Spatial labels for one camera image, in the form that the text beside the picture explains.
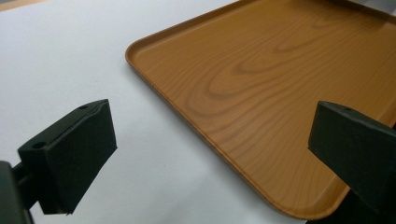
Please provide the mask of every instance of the black bracket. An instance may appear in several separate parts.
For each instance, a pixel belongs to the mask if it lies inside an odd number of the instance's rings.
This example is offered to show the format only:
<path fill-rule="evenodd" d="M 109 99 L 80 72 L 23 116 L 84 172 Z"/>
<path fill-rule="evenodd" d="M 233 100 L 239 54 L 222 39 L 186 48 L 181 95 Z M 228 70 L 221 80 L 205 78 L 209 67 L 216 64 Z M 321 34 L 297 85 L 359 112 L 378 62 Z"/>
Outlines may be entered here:
<path fill-rule="evenodd" d="M 309 149 L 351 192 L 332 215 L 307 223 L 396 223 L 395 130 L 349 107 L 319 102 Z"/>
<path fill-rule="evenodd" d="M 32 223 L 44 214 L 71 214 L 116 150 L 108 100 L 82 105 L 18 149 L 21 163 L 0 161 L 0 223 Z"/>

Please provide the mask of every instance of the screw hole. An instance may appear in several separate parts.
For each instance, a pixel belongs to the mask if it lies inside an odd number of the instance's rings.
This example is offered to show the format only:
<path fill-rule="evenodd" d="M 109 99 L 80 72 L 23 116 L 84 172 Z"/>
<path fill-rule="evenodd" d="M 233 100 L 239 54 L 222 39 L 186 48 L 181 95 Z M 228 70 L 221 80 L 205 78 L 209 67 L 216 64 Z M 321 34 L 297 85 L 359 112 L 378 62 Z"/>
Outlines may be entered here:
<path fill-rule="evenodd" d="M 39 149 L 39 148 L 44 147 L 46 144 L 47 144 L 46 142 L 38 142 L 38 143 L 32 145 L 32 147 Z"/>

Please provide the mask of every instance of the orange-brown tray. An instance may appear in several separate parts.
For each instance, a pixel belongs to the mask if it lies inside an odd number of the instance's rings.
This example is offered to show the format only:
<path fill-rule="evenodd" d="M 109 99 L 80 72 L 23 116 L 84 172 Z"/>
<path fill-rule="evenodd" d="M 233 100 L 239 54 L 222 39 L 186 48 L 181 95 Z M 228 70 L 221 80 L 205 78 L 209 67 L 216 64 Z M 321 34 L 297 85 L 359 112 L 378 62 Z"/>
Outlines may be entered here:
<path fill-rule="evenodd" d="M 396 121 L 396 25 L 343 1 L 239 1 L 127 61 L 273 207 L 329 215 L 348 187 L 307 149 L 319 100 Z"/>

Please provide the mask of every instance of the white table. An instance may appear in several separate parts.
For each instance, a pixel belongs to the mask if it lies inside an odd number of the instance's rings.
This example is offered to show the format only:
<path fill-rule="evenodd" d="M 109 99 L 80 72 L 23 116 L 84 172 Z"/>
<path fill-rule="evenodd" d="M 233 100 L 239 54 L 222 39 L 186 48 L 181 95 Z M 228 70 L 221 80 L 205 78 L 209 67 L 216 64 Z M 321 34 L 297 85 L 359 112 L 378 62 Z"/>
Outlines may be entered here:
<path fill-rule="evenodd" d="M 119 149 L 72 216 L 44 223 L 305 223 L 270 208 L 139 77 L 139 38 L 233 0 L 53 0 L 0 12 L 0 160 L 91 101 L 109 99 Z"/>

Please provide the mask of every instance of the tray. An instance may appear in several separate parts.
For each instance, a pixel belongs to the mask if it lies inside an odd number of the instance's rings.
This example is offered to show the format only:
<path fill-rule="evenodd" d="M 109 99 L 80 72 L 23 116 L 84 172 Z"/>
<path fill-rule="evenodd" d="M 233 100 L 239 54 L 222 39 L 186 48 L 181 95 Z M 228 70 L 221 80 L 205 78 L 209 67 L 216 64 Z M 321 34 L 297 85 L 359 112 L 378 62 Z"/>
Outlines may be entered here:
<path fill-rule="evenodd" d="M 6 0 L 0 1 L 0 11 L 12 9 L 14 7 L 23 7 L 33 3 L 44 2 L 45 0 Z"/>
<path fill-rule="evenodd" d="M 247 0 L 134 42 L 126 59 L 274 208 L 332 213 L 349 188 L 307 149 L 317 102 L 396 121 L 396 25 L 344 1 Z"/>

